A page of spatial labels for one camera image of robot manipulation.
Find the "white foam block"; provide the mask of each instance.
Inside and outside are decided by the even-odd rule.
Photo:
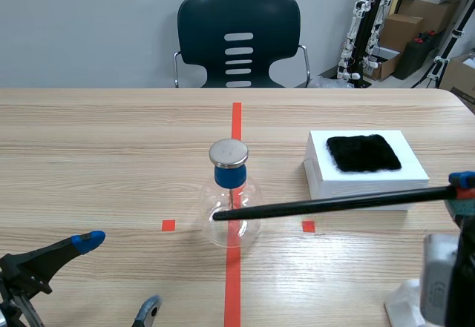
[[[379,134],[386,139],[401,162],[401,170],[375,173],[345,173],[339,170],[327,148],[327,140],[334,136],[372,134]],[[401,131],[311,131],[304,166],[312,199],[377,194],[428,186],[428,175]],[[371,210],[408,210],[410,207],[411,205],[393,205]]]

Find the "black cloth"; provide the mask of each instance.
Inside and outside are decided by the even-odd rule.
[[[343,172],[375,172],[400,170],[401,163],[382,136],[335,136],[327,147],[338,168]]]

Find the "metal lid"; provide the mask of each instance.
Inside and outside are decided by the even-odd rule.
[[[248,156],[247,146],[236,139],[222,139],[209,149],[209,158],[217,168],[239,168],[247,161]]]

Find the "red tape marker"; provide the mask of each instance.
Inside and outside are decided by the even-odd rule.
[[[315,221],[302,221],[304,233],[315,233]]]
[[[162,221],[162,232],[173,232],[175,230],[174,219],[164,219]]]
[[[232,104],[231,137],[241,140],[242,137],[242,104]],[[239,192],[233,191],[234,209],[240,208]],[[224,327],[240,327],[240,221],[228,222],[228,244],[226,250],[226,290],[224,294]]]

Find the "black pole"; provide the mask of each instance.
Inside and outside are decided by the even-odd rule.
[[[457,191],[453,186],[421,188],[417,190],[335,197],[332,199],[316,199],[313,201],[278,203],[275,205],[241,208],[239,210],[217,212],[213,215],[213,219],[215,221],[227,221],[235,219],[263,219],[297,216],[301,214],[321,214],[324,212],[346,211],[357,208],[456,199],[456,195]]]
[[[359,73],[361,78],[359,80],[353,80],[353,84],[356,88],[360,88],[363,82],[363,64],[361,63],[363,58],[367,56],[366,46],[371,37],[371,30],[373,29],[374,22],[378,15],[379,5],[381,0],[375,0],[371,11],[366,13],[361,21],[358,34],[356,35],[355,48],[353,49],[352,58],[353,63],[348,67],[349,73]]]
[[[472,14],[475,11],[475,0],[472,0],[472,4],[467,10],[467,13],[464,15],[462,20],[460,21],[459,26],[457,29],[452,30],[452,39],[448,42],[447,47],[444,49],[442,55],[440,56],[442,59],[447,59],[448,56],[450,55],[453,46],[457,43],[457,40],[459,37],[462,36],[463,34],[463,29],[465,28],[465,25],[467,25],[468,20],[472,16]],[[445,75],[445,69],[447,68],[447,62],[444,62],[443,60],[437,63],[432,64],[429,67],[429,70],[426,71],[424,76],[416,83],[412,88],[416,88],[419,86],[421,83],[423,83],[424,80],[429,76],[429,73],[432,71],[432,74],[435,76],[439,73],[440,69],[442,68],[442,72],[440,74],[439,79],[436,81],[436,87],[439,88],[440,84],[442,83],[442,78]]]

